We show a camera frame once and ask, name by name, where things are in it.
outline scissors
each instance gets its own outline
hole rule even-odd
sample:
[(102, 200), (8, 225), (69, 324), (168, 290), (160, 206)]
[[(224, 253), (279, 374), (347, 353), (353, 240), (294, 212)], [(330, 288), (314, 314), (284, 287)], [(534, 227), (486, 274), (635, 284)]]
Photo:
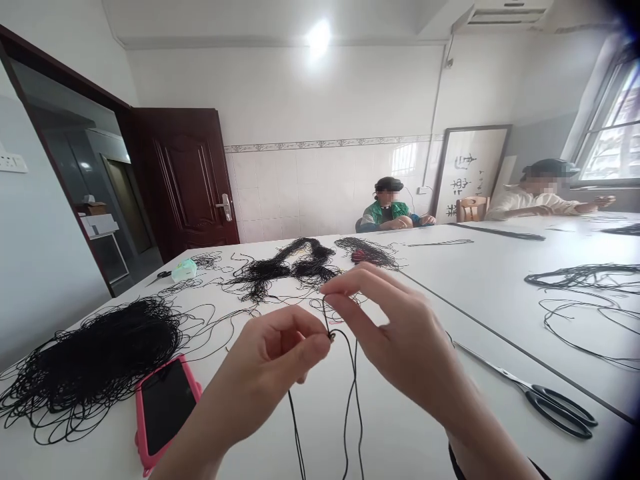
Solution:
[(160, 273), (158, 273), (158, 275), (156, 276), (155, 280), (154, 280), (154, 281), (152, 281), (151, 283), (155, 283), (155, 282), (157, 282), (158, 280), (160, 280), (161, 278), (167, 278), (168, 276), (170, 276), (170, 274), (171, 274), (171, 272), (170, 272), (170, 271), (160, 272)]
[[(524, 382), (503, 368), (496, 367), (476, 352), (469, 350), (464, 345), (460, 345), (455, 340), (453, 343), (474, 356), (476, 359), (480, 360), (485, 365), (490, 366), (492, 369), (496, 370), (496, 372), (514, 382), (525, 393), (527, 400), (529, 400), (530, 404), (533, 405), (533, 408), (538, 410), (538, 413), (560, 430), (564, 430), (568, 434), (581, 439), (590, 439), (593, 436), (589, 427), (595, 427), (598, 425), (597, 420), (573, 400), (566, 398), (564, 395), (556, 391), (542, 387), (541, 385), (532, 385)], [(576, 429), (572, 429), (566, 424), (560, 422), (560, 420), (554, 417), (552, 413), (564, 418), (564, 420), (576, 427)]]

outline electrical outlet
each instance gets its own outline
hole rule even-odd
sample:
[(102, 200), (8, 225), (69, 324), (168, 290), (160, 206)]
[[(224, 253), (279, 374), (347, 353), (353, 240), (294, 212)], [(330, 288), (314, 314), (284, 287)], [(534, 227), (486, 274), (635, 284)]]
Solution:
[(0, 171), (27, 173), (29, 170), (22, 156), (14, 153), (0, 152)]

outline white tiled wall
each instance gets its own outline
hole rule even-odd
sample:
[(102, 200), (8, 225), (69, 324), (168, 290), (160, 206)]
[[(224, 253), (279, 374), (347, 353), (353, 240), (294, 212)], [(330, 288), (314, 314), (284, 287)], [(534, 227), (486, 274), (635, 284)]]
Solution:
[[(441, 142), (434, 142), (427, 172), (433, 187)], [(422, 186), (428, 142), (320, 149), (227, 153), (231, 193), (242, 243), (298, 236), (348, 234), (373, 202), (381, 177), (402, 180), (410, 209), (428, 212)]]

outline person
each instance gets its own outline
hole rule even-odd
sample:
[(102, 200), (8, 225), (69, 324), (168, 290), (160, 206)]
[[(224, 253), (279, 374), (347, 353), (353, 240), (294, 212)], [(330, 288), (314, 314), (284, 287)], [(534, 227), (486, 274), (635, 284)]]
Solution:
[(396, 201), (398, 192), (404, 188), (402, 182), (393, 177), (384, 177), (375, 184), (375, 202), (366, 208), (357, 228), (358, 233), (396, 230), (435, 224), (430, 215), (419, 217), (409, 211), (406, 203)]
[(562, 200), (555, 194), (558, 182), (580, 172), (570, 162), (560, 159), (544, 159), (525, 167), (517, 185), (505, 185), (491, 202), (485, 220), (507, 220), (531, 215), (582, 215), (608, 207), (615, 197), (596, 197), (593, 202)]
[[(380, 306), (387, 325), (376, 326), (349, 298), (358, 291)], [(368, 263), (333, 278), (320, 292), (380, 374), (445, 428), (454, 471), (464, 475), (459, 478), (547, 478), (482, 400), (420, 293)], [(330, 348), (323, 322), (300, 306), (249, 320), (152, 480), (214, 479), (226, 452), (256, 432)]]

